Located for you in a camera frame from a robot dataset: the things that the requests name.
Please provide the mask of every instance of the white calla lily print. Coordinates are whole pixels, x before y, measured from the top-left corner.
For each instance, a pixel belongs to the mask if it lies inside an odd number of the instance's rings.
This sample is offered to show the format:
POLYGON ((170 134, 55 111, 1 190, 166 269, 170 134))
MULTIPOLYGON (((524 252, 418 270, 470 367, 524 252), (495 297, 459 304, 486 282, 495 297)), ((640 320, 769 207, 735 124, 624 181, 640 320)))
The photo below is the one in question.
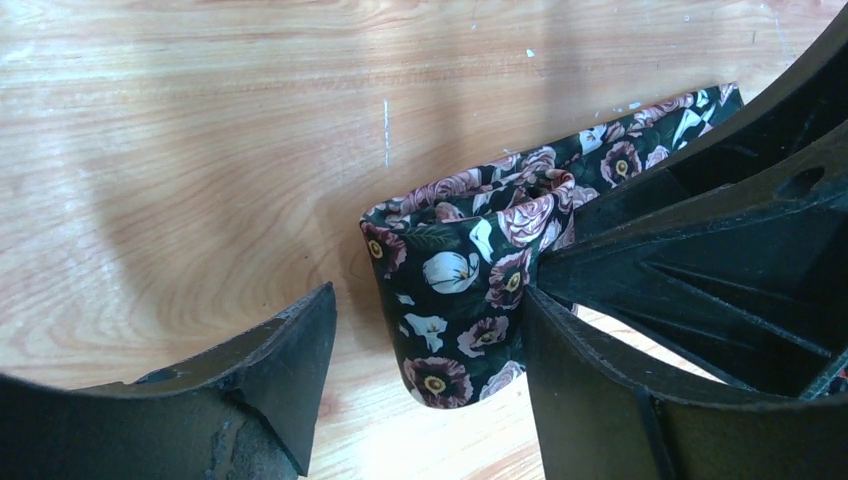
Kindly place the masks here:
POLYGON ((483 260, 486 263, 492 263, 492 253, 495 250, 492 248, 492 244, 489 243, 489 235, 492 234, 492 225, 485 220, 480 220, 474 228, 471 229, 471 234, 468 238, 477 246, 477 250, 480 250, 480 255, 483 256, 483 260))
POLYGON ((424 278, 433 290, 442 293, 464 292, 480 273, 480 256, 468 259, 456 252, 440 252, 424 262, 424 278))
POLYGON ((427 348, 431 352, 436 353, 442 348, 445 342, 439 338, 440 333, 444 333, 448 326, 448 322, 442 317, 421 317, 414 313, 407 313, 403 316, 415 334, 424 337, 427 340, 427 348))
POLYGON ((396 293, 395 295, 398 297, 398 302, 400 302, 401 305, 415 306, 415 300, 413 300, 409 295, 404 295, 402 293, 396 293))

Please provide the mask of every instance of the floral fabric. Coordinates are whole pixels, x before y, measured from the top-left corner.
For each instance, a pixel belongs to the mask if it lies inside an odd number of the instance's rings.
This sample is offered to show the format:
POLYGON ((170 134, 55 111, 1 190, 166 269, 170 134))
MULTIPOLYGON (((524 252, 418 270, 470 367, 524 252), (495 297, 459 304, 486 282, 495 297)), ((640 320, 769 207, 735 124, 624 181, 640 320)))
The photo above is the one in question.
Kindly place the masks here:
POLYGON ((827 387, 827 391, 824 392, 824 396, 845 392, 848 392, 848 368, 839 372, 839 375, 830 381, 830 385, 827 387))
POLYGON ((360 227, 410 393, 434 408, 494 395, 524 371, 521 299, 575 208, 742 107, 736 84, 687 93, 375 205, 360 227))

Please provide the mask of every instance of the wood grain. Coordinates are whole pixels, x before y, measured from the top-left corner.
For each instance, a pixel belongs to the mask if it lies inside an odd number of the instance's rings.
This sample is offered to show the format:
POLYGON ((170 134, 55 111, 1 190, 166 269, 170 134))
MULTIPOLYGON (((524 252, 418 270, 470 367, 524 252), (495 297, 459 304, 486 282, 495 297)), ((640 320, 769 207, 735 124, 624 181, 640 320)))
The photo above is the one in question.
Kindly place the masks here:
POLYGON ((131 381, 333 281, 310 478, 543 478, 523 381, 450 412, 404 391, 359 215, 631 103, 750 100, 843 5, 6 0, 0 369, 131 381))

